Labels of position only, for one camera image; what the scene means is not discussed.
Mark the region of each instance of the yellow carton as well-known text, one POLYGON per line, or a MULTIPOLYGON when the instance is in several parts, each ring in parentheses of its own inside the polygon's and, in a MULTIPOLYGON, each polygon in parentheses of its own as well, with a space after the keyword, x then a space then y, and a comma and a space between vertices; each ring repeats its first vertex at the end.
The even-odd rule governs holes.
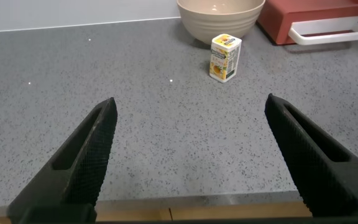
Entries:
POLYGON ((212 78, 225 83, 236 75, 241 42, 241 39, 228 34, 221 34, 212 40, 209 66, 212 78))

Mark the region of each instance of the red container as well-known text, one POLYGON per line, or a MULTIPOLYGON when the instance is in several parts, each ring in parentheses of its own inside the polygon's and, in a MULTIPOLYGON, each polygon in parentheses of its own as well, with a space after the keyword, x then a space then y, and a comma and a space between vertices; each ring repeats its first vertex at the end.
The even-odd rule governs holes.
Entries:
POLYGON ((358 16, 358 0, 267 0, 259 26, 277 45, 294 44, 293 22, 358 16))

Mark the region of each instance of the bowl rim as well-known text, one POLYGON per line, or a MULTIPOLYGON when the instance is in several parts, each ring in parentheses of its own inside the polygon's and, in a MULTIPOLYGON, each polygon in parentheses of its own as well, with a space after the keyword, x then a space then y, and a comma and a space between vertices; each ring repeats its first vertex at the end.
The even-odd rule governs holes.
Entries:
POLYGON ((242 11, 242 12, 226 13, 226 14, 210 14, 210 13, 203 13, 203 12, 192 11, 192 10, 190 10, 190 9, 188 9, 188 8, 183 7, 183 6, 179 3, 179 1, 181 1, 181 0, 177 0, 177 4, 178 4, 178 6, 179 6, 180 8, 182 8, 182 9, 184 9, 184 10, 187 10, 187 11, 189 11, 189 12, 194 12, 194 13, 197 13, 197 14, 209 15, 209 16, 227 16, 227 15, 237 15, 237 14, 241 14, 241 13, 245 13, 245 12, 250 12, 250 11, 253 11, 253 10, 256 10, 256 9, 262 7, 262 6, 265 4, 265 2, 266 2, 266 0, 262 0, 262 3, 261 3, 260 5, 258 5, 257 7, 253 8, 253 9, 245 10, 245 11, 242 11))

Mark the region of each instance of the white wall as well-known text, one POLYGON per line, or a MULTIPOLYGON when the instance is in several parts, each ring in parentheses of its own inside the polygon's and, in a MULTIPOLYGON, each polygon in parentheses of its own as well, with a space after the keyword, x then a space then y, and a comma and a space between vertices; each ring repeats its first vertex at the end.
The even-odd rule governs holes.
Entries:
POLYGON ((176 0, 0 0, 0 31, 178 16, 176 0))

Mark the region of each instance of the gray countertop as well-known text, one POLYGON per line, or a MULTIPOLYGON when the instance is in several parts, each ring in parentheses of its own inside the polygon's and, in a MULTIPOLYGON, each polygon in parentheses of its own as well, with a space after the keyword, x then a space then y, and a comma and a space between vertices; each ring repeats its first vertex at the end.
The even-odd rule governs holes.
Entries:
POLYGON ((118 122, 100 201, 299 200, 269 93, 358 156, 358 42, 277 47, 255 27, 226 84, 209 57, 179 19, 0 33, 0 206, 109 97, 118 122))

